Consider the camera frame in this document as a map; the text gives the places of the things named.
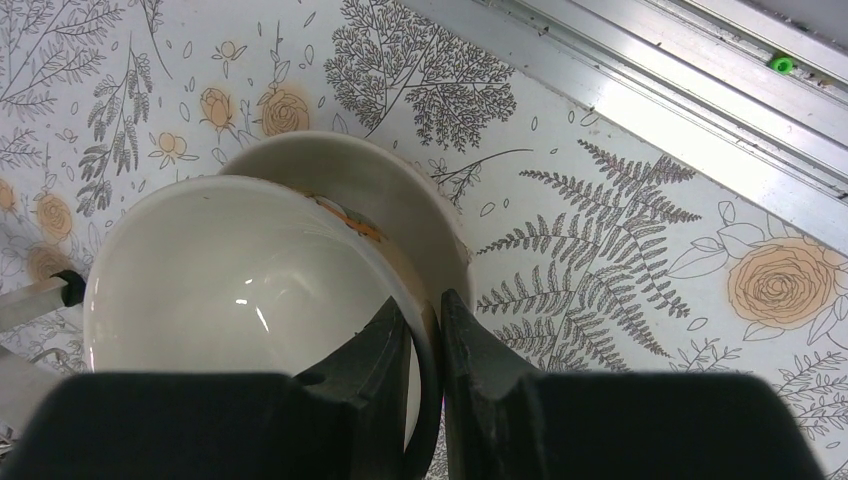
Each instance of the leaf illustration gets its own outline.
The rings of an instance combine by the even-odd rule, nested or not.
[[[0,170],[39,166],[42,152],[32,145],[36,141],[34,130],[19,127],[14,128],[11,138],[0,135]]]
[[[443,193],[445,193],[444,191],[446,190],[446,187],[450,188],[450,193],[446,193],[446,196],[448,200],[450,200],[450,202],[460,212],[462,212],[460,200],[463,196],[465,196],[466,191],[470,187],[480,183],[480,172],[483,169],[484,163],[513,153],[532,151],[533,150],[529,148],[513,148],[511,150],[505,150],[483,157],[480,160],[471,162],[464,167],[453,171],[448,171],[444,158],[439,159],[439,164],[435,164],[435,160],[430,159],[430,162],[428,163],[431,167],[433,167],[433,174],[430,175],[430,178],[436,182],[436,185],[439,186],[439,190]]]
[[[306,19],[306,21],[305,21],[305,22],[303,22],[303,28],[308,27],[308,26],[309,26],[309,24],[310,24],[310,23],[312,23],[312,20],[314,20],[314,19],[315,19],[315,14],[316,14],[316,13],[318,13],[318,12],[312,12],[312,14],[311,14],[311,15],[309,15],[309,17]]]
[[[745,330],[745,335],[742,337],[746,342],[758,342],[761,340],[771,340],[784,334],[786,330],[782,328],[769,327],[768,325],[752,322]]]
[[[768,215],[768,229],[769,235],[771,235],[772,238],[784,238],[789,236],[789,233],[786,232],[786,227],[783,226],[783,222],[774,215]]]
[[[719,202],[718,214],[721,215],[721,219],[725,225],[730,225],[736,221],[736,207],[733,205],[733,202]]]
[[[646,181],[653,167],[648,162],[627,161],[619,159],[595,144],[585,140],[578,140],[577,144],[592,155],[595,164],[601,167],[601,173],[607,174],[607,180],[613,181],[613,187],[619,192],[630,196],[636,193],[640,186]]]
[[[734,223],[718,232],[727,253],[733,258],[742,258],[753,251],[755,243],[765,240],[765,233],[750,223]]]
[[[306,49],[303,50],[303,58],[308,65],[312,65],[312,61],[315,59],[315,48],[312,45],[307,45]]]
[[[655,355],[668,357],[643,318],[641,305],[634,302],[634,287],[627,283],[632,277],[625,270],[626,265],[611,265],[594,273],[586,272],[576,293],[579,311],[594,309],[600,315],[609,316],[637,344]]]
[[[690,248],[668,269],[668,276],[680,279],[703,277],[723,267],[728,258],[724,250],[704,252]]]
[[[57,99],[46,88],[55,82],[77,84],[98,72],[105,57],[96,47],[124,12],[108,1],[59,3],[10,0],[0,7],[5,10],[0,16],[5,24],[0,39],[7,47],[4,66],[10,67],[0,109],[19,121],[53,112]],[[15,58],[19,48],[26,53]]]
[[[507,79],[514,69],[397,2],[343,0],[347,25],[333,32],[335,57],[324,63],[336,99],[370,130],[401,98],[415,111],[417,133],[460,152],[479,147],[480,130],[515,112]]]
[[[848,272],[844,270],[837,270],[834,274],[834,280],[836,281],[836,285],[848,293]]]
[[[572,206],[577,205],[577,210],[585,217],[594,217],[600,228],[609,228],[624,212],[624,207],[619,206],[622,201],[621,192],[616,193],[613,188],[604,188],[603,184],[596,186],[592,182],[577,180],[575,177],[538,170],[522,170],[518,175],[532,178],[558,190],[563,200],[570,200]]]
[[[286,77],[289,74],[289,66],[291,66],[290,60],[276,64],[274,67],[274,82],[281,84],[286,81]]]
[[[569,311],[562,323],[560,345],[551,356],[553,371],[584,370],[586,368],[582,353],[590,360],[596,360],[604,368],[614,372],[626,372],[627,364],[616,351],[608,328],[600,328],[603,318],[597,312],[578,313]]]
[[[676,295],[676,290],[669,288],[670,281],[661,281],[668,273],[664,268],[668,260],[659,257],[667,248],[662,246],[666,237],[657,234],[665,229],[666,226],[660,225],[658,219],[644,215],[629,217],[622,225],[613,227],[599,256],[630,266],[629,274],[639,275],[636,286],[642,293],[650,295],[647,301],[656,310],[668,309],[669,316],[686,317],[689,315],[688,305]]]
[[[546,253],[550,248],[551,258],[558,258],[560,262],[567,260],[569,267],[580,269],[587,265],[598,251],[601,240],[599,230],[595,230],[594,234],[591,228],[578,231],[579,215],[575,215],[572,217],[572,227],[563,233],[565,218],[565,213],[557,216],[551,231],[545,218],[537,215],[535,224],[524,222],[524,228],[514,228],[512,232],[478,250],[477,254],[513,248]]]
[[[227,154],[224,153],[224,151],[221,150],[219,147],[213,148],[211,153],[212,158],[214,158],[221,165],[226,165],[229,161],[229,158],[227,158]]]
[[[707,324],[708,321],[709,320],[705,317],[696,318],[695,320],[692,320],[692,323],[689,324],[689,328],[687,328],[686,330],[689,330],[690,332],[700,330],[701,328],[703,328],[704,325]]]
[[[702,237],[697,240],[694,240],[692,241],[692,246],[702,252],[715,253],[724,250],[724,246],[722,244],[718,243],[718,241],[710,237]]]
[[[483,205],[483,208],[480,209],[480,218],[483,218],[486,215],[492,213],[492,211],[494,209],[495,209],[495,202],[487,202],[485,205]]]
[[[100,232],[97,230],[97,227],[94,223],[88,224],[88,244],[91,246],[92,253],[97,253],[100,251]]]
[[[818,352],[795,356],[795,371],[780,369],[784,383],[774,385],[777,396],[792,411],[798,428],[810,440],[848,426],[848,375],[838,373],[846,361],[842,353]]]
[[[836,301],[833,302],[833,312],[840,322],[848,318],[848,296],[840,295],[836,297]]]
[[[101,100],[89,114],[88,126],[94,127],[95,141],[105,141],[107,127],[113,124],[114,136],[109,143],[89,147],[84,152],[79,167],[82,168],[81,177],[89,183],[77,192],[80,201],[77,213],[90,217],[95,209],[105,210],[110,205],[112,187],[105,179],[110,161],[117,164],[116,175],[138,168],[136,125],[139,121],[147,121],[152,92],[150,60],[145,53],[136,54],[130,44],[123,79],[117,81],[112,75],[106,75],[94,88],[94,96]]]
[[[710,373],[724,372],[729,370],[725,365],[727,362],[737,360],[741,348],[721,347],[720,339],[704,339],[703,345],[694,340],[690,341],[691,351],[677,349],[678,358],[682,363],[671,362],[669,365],[675,372],[680,373]]]
[[[537,357],[551,353],[556,343],[556,331],[551,317],[539,317],[533,324],[522,318],[521,325],[510,323],[492,333],[507,347]]]
[[[242,45],[241,47],[239,47],[238,50],[236,50],[235,53],[233,53],[233,61],[235,62],[236,60],[238,60],[239,57],[241,56],[241,54],[243,54],[245,50],[247,50],[247,45]],[[194,82],[193,81],[189,84],[188,91],[190,91],[190,92],[194,91]]]
[[[662,191],[653,185],[641,187],[627,209],[628,215],[648,215],[668,223],[689,223],[701,219],[700,215],[676,206]]]
[[[347,122],[338,113],[333,117],[333,131],[347,133]]]
[[[695,178],[696,173],[695,170],[684,167],[671,157],[663,155],[651,170],[646,181],[655,185],[688,182]]]
[[[515,293],[506,281],[501,282],[500,289],[493,288],[489,295],[483,295],[477,301],[480,313],[491,311],[493,314],[506,313],[510,308],[515,315],[519,311],[524,314],[533,311],[535,314],[556,316],[562,314],[571,301],[571,272],[566,270],[560,277],[557,274],[556,262],[548,266],[547,282],[543,282],[539,266],[533,268],[531,275],[532,292],[527,289],[524,279],[516,273],[513,278]]]
[[[807,337],[807,345],[812,345],[816,342],[816,340],[830,332],[830,330],[836,326],[838,321],[839,317],[837,317],[833,307],[822,310],[810,326],[810,334]]]

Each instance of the ceramic dish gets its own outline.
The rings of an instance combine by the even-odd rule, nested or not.
[[[456,209],[428,177],[386,150],[350,135],[289,132],[244,150],[219,173],[279,183],[358,212],[410,260],[437,311],[448,288],[474,304]]]
[[[414,275],[396,271],[394,251],[270,182],[214,176],[170,185],[130,209],[95,259],[86,360],[97,372],[294,375],[350,339],[391,295],[416,352],[409,441],[422,390],[440,395],[425,328],[435,320]]]

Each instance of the metal bar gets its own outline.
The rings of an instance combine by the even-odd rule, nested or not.
[[[820,133],[793,121],[736,88],[663,52],[654,44],[623,31],[601,16],[571,1],[519,0],[540,15],[560,23],[616,58],[671,85],[720,115],[754,129],[783,148],[808,159],[842,179],[848,179],[848,151]],[[617,6],[601,0],[600,4]]]
[[[719,19],[758,41],[815,68],[843,84],[848,84],[845,54],[738,0],[678,0],[706,15]]]
[[[544,4],[544,6],[553,3],[560,6],[564,3],[549,0],[525,1],[531,5]],[[802,144],[810,142],[809,137],[793,135],[797,129],[797,126],[793,127],[793,125],[806,126],[817,135],[829,138],[836,143],[841,150],[840,154],[848,161],[848,152],[845,151],[845,145],[848,145],[848,129],[845,128],[845,125],[848,125],[848,108],[845,105],[832,101],[821,92],[793,77],[775,73],[760,61],[741,55],[727,43],[717,42],[715,37],[690,28],[678,19],[658,11],[652,5],[634,0],[574,0],[574,2],[650,44],[629,54],[633,61],[642,65],[643,68],[652,69],[657,75],[675,83],[676,86],[689,89],[692,95],[715,102],[717,108],[727,111],[734,118],[759,127],[764,134],[786,145],[794,146],[798,142]],[[566,18],[569,19],[570,24],[579,22],[579,19],[574,17]],[[583,31],[596,32],[596,38],[607,34],[607,32],[590,30],[590,28],[587,26]],[[603,38],[603,41],[609,46],[614,39],[613,37]],[[632,40],[628,40],[628,51],[633,49],[631,44]],[[676,75],[684,74],[673,70],[674,67],[670,66],[671,62],[666,60],[668,56],[663,55],[662,52],[672,54],[694,67],[693,70],[704,71],[709,77],[715,77],[719,82],[712,80],[703,84],[694,83],[688,74],[676,80]],[[734,92],[734,89],[738,89],[750,99],[740,102],[738,99],[744,96]],[[731,93],[725,96],[718,90]],[[829,159],[826,155],[833,154],[833,150],[826,144],[823,144],[823,147],[810,144],[809,148],[802,147],[799,150],[812,161],[818,162]],[[848,174],[846,170],[848,164],[840,164],[838,168],[843,174]]]
[[[0,295],[0,332],[64,307],[62,289],[67,285],[53,277]]]
[[[767,163],[761,152],[710,130],[700,117],[675,107],[656,91],[602,68],[575,45],[470,1],[404,0],[443,27],[502,59],[548,88],[595,107],[595,112],[701,171],[756,205],[848,253],[848,205],[786,169]]]

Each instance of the fern leaf print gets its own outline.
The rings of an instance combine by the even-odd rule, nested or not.
[[[550,353],[556,342],[556,329],[551,317],[539,317],[533,324],[522,318],[521,325],[511,323],[495,330],[494,334],[509,348],[537,357]]]
[[[550,371],[584,370],[591,364],[627,371],[623,342],[670,358],[649,320],[685,318],[690,308],[668,277],[665,243],[670,228],[697,222],[701,216],[674,204],[663,188],[692,180],[695,171],[667,156],[653,163],[628,160],[591,142],[577,143],[605,180],[520,171],[519,177],[554,190],[562,213],[553,218],[537,214],[477,250],[478,255],[523,251],[547,256],[551,280],[543,281],[539,266],[530,275],[529,287],[516,273],[481,296],[478,312],[557,318],[556,343],[549,349],[520,342],[535,338],[535,330],[523,323],[498,334],[520,352],[530,344],[530,353],[548,352],[543,363]],[[558,266],[565,272],[561,279]]]

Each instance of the metal frame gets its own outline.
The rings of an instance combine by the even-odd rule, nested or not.
[[[51,277],[0,295],[0,332],[63,308],[62,290],[67,286],[65,280]]]
[[[848,227],[840,221],[848,218],[848,205],[835,198],[845,190],[848,157],[818,132],[782,118],[661,46],[568,0],[491,0],[487,5],[467,0],[403,1],[552,90],[593,107],[637,137],[848,253]],[[693,93],[693,87],[700,90]],[[739,111],[737,101],[756,110]],[[803,128],[796,132],[799,125]],[[791,138],[803,140],[789,145],[791,150],[786,145],[789,127],[801,135]],[[816,164],[820,159],[826,163]]]
[[[525,0],[551,18],[568,18],[570,25],[581,33],[591,32],[592,39],[603,42],[613,55],[628,57],[636,68],[664,79],[716,113],[848,179],[848,106],[752,61],[724,37],[716,41],[654,5],[638,0],[574,2]],[[634,42],[634,35],[644,42]]]
[[[682,0],[703,15],[744,32],[775,51],[791,53],[805,64],[842,84],[848,84],[845,54],[750,5],[728,0]]]

